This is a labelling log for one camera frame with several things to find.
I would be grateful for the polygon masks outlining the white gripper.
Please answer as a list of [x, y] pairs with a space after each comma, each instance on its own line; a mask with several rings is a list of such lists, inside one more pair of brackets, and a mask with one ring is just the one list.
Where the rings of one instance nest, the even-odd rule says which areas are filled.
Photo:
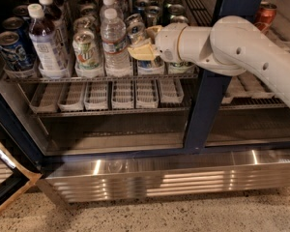
[[180, 63], [178, 41], [186, 27], [185, 23], [170, 23], [163, 28], [161, 25], [148, 27], [147, 36], [155, 39], [155, 44], [146, 39], [142, 43], [131, 44], [128, 52], [132, 58], [140, 61], [153, 61], [160, 56], [164, 62]]

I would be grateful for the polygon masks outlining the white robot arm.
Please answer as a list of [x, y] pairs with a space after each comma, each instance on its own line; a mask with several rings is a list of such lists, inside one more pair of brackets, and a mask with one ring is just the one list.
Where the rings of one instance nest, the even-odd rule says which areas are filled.
[[128, 47], [132, 58], [191, 62], [227, 76], [250, 72], [290, 108], [290, 52], [277, 46], [246, 19], [230, 15], [212, 27], [171, 23], [149, 30], [153, 34], [151, 39]]

